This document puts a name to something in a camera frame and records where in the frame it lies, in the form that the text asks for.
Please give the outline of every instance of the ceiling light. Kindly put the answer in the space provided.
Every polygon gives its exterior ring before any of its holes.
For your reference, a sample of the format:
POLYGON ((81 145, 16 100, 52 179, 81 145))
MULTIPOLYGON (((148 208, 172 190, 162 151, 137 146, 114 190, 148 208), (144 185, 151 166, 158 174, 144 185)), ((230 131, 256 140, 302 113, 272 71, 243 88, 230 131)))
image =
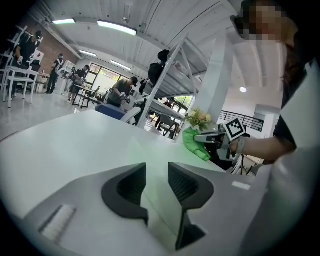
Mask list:
POLYGON ((241 88, 240 88, 240 92, 246 93, 246 92, 247 92, 247 88, 246 88, 246 87, 241 87, 241 88))
POLYGON ((61 19, 61 20, 54 20, 54 24, 60 25, 60 24, 71 24, 71 23, 76 23, 75 19, 70 18, 70 19, 61 19))
POLYGON ((115 64, 115 65, 117 65, 117 66, 119 66, 119 67, 122 67, 122 68, 124 68, 124 69, 126 69, 126 70, 131 71, 131 68, 130 68, 130 67, 127 67, 127 66, 125 66, 125 65, 122 65, 122 64, 120 64, 120 63, 118 63, 118 62, 116 62, 116 61, 111 60, 111 63, 112 63, 112 64, 115 64))
POLYGON ((98 20, 97 22, 100 27, 105 27, 105 28, 109 28, 109 29, 113 29, 113 30, 122 31, 122 32, 130 34, 132 36, 137 35, 137 30, 130 28, 128 26, 124 26, 124 25, 120 25, 120 24, 116 24, 116 23, 112 23, 112 22, 108 22, 108 21, 103 21, 103 20, 98 20))
POLYGON ((84 51, 84 50, 80 50, 80 53, 97 57, 97 55, 95 53, 87 52, 87 51, 84 51))

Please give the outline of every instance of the gray shirt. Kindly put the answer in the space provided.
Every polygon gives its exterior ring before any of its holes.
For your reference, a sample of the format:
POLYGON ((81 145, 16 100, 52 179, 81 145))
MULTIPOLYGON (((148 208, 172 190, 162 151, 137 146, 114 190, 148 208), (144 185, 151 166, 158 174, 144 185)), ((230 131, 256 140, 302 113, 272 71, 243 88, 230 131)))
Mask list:
MULTIPOLYGON (((127 84, 127 82, 125 80, 120 80, 118 81, 115 86, 114 86, 114 89, 118 89, 118 91, 120 93, 125 93, 125 95, 129 96, 130 92, 131 92, 131 86, 129 86, 127 84)), ((116 104, 121 104, 121 99, 120 97, 116 94, 115 91, 113 91, 111 93, 111 95, 109 96, 109 99, 111 101, 113 101, 114 103, 116 104)))

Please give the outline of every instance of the watch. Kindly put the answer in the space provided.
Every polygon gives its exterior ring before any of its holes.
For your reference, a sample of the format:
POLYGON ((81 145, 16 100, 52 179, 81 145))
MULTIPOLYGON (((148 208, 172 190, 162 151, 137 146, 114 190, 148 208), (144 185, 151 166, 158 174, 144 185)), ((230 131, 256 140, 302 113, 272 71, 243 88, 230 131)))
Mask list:
POLYGON ((244 151, 244 147, 246 145, 246 141, 243 138, 239 138, 238 140, 238 149, 236 150, 236 154, 240 154, 244 151))

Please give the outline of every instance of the black railing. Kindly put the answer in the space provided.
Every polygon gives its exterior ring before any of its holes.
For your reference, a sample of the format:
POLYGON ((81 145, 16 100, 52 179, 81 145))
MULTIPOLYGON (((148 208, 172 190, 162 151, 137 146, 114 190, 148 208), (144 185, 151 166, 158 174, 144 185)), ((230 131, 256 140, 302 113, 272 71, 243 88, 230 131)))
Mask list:
POLYGON ((251 129, 257 130, 259 132, 262 131, 262 128, 264 127, 265 121, 250 117, 243 114, 233 113, 233 112, 227 112, 227 111, 221 111, 219 119, 230 121, 232 119, 239 118, 240 122, 251 129))

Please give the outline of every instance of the white ceiling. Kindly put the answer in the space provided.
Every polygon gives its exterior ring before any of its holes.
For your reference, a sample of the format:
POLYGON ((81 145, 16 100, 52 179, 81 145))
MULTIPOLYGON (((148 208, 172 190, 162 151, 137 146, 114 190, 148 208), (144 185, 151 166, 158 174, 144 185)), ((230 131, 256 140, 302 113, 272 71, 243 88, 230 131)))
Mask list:
POLYGON ((208 60, 219 32, 227 31, 234 45, 233 86, 273 90, 281 94, 284 51, 272 42, 243 41, 235 32, 230 16, 239 11, 242 0, 40 0, 31 13, 38 19, 74 18, 76 24, 50 25, 76 51, 98 55, 132 68, 140 78, 147 76, 151 63, 163 49, 172 49, 189 33, 208 60), (97 20, 123 24, 130 8, 128 26, 137 36, 99 27, 97 20))

